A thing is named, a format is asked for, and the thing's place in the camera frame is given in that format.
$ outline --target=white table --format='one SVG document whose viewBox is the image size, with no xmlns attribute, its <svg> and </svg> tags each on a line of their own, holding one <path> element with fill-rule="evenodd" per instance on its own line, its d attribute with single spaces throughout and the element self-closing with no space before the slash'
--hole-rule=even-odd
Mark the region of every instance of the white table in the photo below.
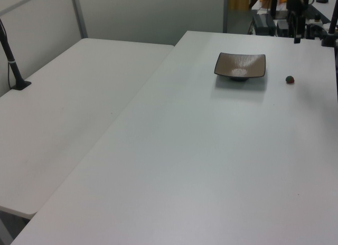
<svg viewBox="0 0 338 245">
<path fill-rule="evenodd" d="M 84 39 L 0 98 L 0 210 L 30 219 L 172 50 Z"/>
<path fill-rule="evenodd" d="M 220 52 L 267 74 L 217 77 Z M 187 32 L 13 245 L 335 244 L 337 142 L 333 49 Z"/>
</svg>

